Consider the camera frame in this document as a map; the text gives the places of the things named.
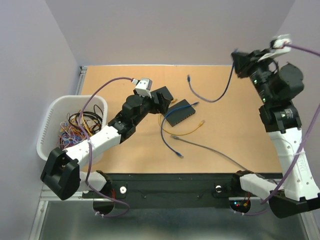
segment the metal frame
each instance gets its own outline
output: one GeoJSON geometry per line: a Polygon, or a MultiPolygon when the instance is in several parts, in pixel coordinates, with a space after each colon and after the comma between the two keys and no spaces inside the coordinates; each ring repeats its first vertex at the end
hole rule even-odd
{"type": "MultiPolygon", "coordinates": [[[[76,88],[76,95],[81,93],[84,80],[87,73],[87,67],[82,66],[80,67],[81,72],[79,76],[78,85],[76,88]]],[[[82,192],[77,192],[67,201],[108,201],[107,199],[102,198],[83,198],[82,192]]],[[[50,201],[61,201],[46,185],[43,185],[41,190],[41,195],[39,199],[38,209],[34,218],[33,226],[31,229],[29,240],[39,240],[42,226],[45,220],[48,203],[50,201]]],[[[314,214],[312,212],[304,212],[301,213],[302,224],[306,230],[307,236],[310,240],[320,240],[320,232],[315,220],[314,214]]]]}

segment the gray cable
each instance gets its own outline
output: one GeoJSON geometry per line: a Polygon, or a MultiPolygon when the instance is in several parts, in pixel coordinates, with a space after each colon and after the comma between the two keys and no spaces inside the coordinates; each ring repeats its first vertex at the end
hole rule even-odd
{"type": "Polygon", "coordinates": [[[173,139],[176,139],[176,140],[180,140],[180,141],[182,141],[182,142],[185,142],[185,143],[187,143],[187,144],[192,144],[192,145],[195,145],[195,146],[204,148],[204,149],[208,149],[208,150],[210,150],[210,151],[212,151],[212,152],[215,152],[215,153],[217,153],[217,154],[220,154],[220,155],[224,156],[225,158],[229,159],[229,160],[230,160],[231,162],[233,162],[234,164],[238,165],[240,168],[248,171],[248,169],[247,169],[246,167],[242,166],[240,163],[238,163],[237,161],[233,160],[231,157],[225,155],[224,153],[222,153],[222,152],[220,152],[220,151],[218,151],[218,150],[215,150],[215,149],[213,149],[213,148],[211,148],[211,147],[208,147],[208,146],[204,146],[204,145],[201,145],[201,144],[197,144],[197,143],[194,143],[194,142],[191,142],[191,141],[184,140],[184,139],[182,139],[182,138],[180,138],[180,137],[178,137],[178,136],[175,136],[175,135],[171,135],[170,137],[173,138],[173,139]]]}

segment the gray floor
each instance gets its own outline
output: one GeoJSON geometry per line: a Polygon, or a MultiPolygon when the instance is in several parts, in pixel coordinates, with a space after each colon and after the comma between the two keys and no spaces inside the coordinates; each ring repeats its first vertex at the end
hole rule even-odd
{"type": "MultiPolygon", "coordinates": [[[[258,211],[256,202],[252,211],[258,211]]],[[[304,240],[299,215],[240,216],[228,209],[132,209],[120,218],[94,215],[90,201],[51,201],[41,240],[304,240]]]]}

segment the black cable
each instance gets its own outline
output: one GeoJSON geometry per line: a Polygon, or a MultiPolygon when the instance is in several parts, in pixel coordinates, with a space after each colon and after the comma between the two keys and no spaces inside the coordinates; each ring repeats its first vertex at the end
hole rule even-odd
{"type": "Polygon", "coordinates": [[[215,152],[215,153],[217,153],[217,154],[220,154],[220,155],[224,156],[225,158],[229,159],[229,160],[230,160],[231,162],[233,162],[234,164],[238,165],[240,168],[248,171],[248,169],[247,169],[246,167],[242,166],[242,165],[241,165],[240,163],[238,163],[236,160],[233,160],[233,159],[232,159],[231,157],[229,157],[228,155],[226,155],[226,154],[224,154],[223,152],[220,152],[220,151],[218,151],[218,150],[215,150],[214,148],[211,148],[211,147],[208,147],[208,146],[204,146],[204,145],[201,145],[201,144],[197,144],[197,143],[194,143],[194,142],[191,142],[191,141],[187,141],[187,140],[184,140],[184,139],[182,139],[182,138],[180,138],[180,137],[178,137],[178,136],[175,136],[175,135],[171,135],[171,137],[172,137],[173,139],[180,140],[180,141],[185,142],[185,143],[187,143],[187,144],[192,144],[192,145],[195,145],[195,146],[204,148],[204,149],[208,149],[208,150],[210,150],[210,151],[212,151],[212,152],[215,152]]]}
{"type": "Polygon", "coordinates": [[[97,104],[93,105],[93,111],[94,111],[94,113],[97,114],[97,112],[96,112],[96,107],[100,110],[101,116],[103,116],[103,115],[104,115],[104,111],[102,111],[102,109],[101,109],[97,104]]]}
{"type": "MultiPolygon", "coordinates": [[[[74,113],[72,115],[67,114],[67,120],[71,126],[73,126],[76,129],[81,130],[81,128],[78,125],[78,121],[75,121],[75,124],[72,123],[72,119],[73,118],[77,119],[79,116],[80,116],[80,112],[74,113]]],[[[87,125],[87,122],[83,123],[83,125],[86,125],[87,128],[89,129],[90,134],[92,134],[92,135],[96,134],[97,132],[99,132],[102,129],[102,118],[97,113],[91,112],[91,111],[84,111],[83,117],[89,118],[96,123],[91,128],[87,125]]]]}
{"type": "Polygon", "coordinates": [[[224,95],[226,94],[226,92],[227,92],[227,90],[228,90],[228,88],[229,88],[229,85],[230,85],[230,81],[231,81],[231,77],[232,77],[232,73],[233,73],[233,71],[234,71],[234,68],[235,68],[235,64],[233,63],[233,64],[232,64],[231,71],[230,71],[229,79],[228,79],[228,82],[227,82],[227,84],[226,84],[226,86],[225,86],[225,89],[224,89],[223,93],[222,93],[217,99],[214,99],[214,100],[209,100],[209,99],[207,99],[207,98],[205,98],[205,97],[203,97],[203,96],[200,96],[198,93],[196,93],[196,91],[195,91],[195,90],[193,89],[193,87],[191,86],[191,78],[190,78],[190,75],[188,75],[186,79],[187,79],[187,82],[188,82],[188,84],[189,84],[189,88],[190,88],[191,92],[192,92],[195,96],[197,96],[199,99],[201,99],[201,100],[203,100],[203,101],[205,101],[205,102],[207,102],[207,103],[215,103],[215,102],[218,102],[220,99],[222,99],[222,98],[224,97],[224,95]]]}

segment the white plastic basket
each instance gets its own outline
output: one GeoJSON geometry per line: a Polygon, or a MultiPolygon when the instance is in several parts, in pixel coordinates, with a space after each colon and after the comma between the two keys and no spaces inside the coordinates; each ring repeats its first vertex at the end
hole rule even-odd
{"type": "MultiPolygon", "coordinates": [[[[39,139],[36,144],[36,151],[40,158],[47,161],[49,153],[57,147],[60,123],[67,120],[68,113],[72,115],[79,112],[90,97],[91,95],[66,95],[57,98],[51,103],[43,121],[39,139]]],[[[103,128],[107,122],[107,102],[103,97],[96,95],[92,98],[85,110],[93,112],[94,105],[98,105],[103,111],[102,116],[100,110],[96,111],[96,114],[102,118],[103,128]]],[[[98,162],[101,157],[102,155],[96,157],[94,162],[98,162]]]]}

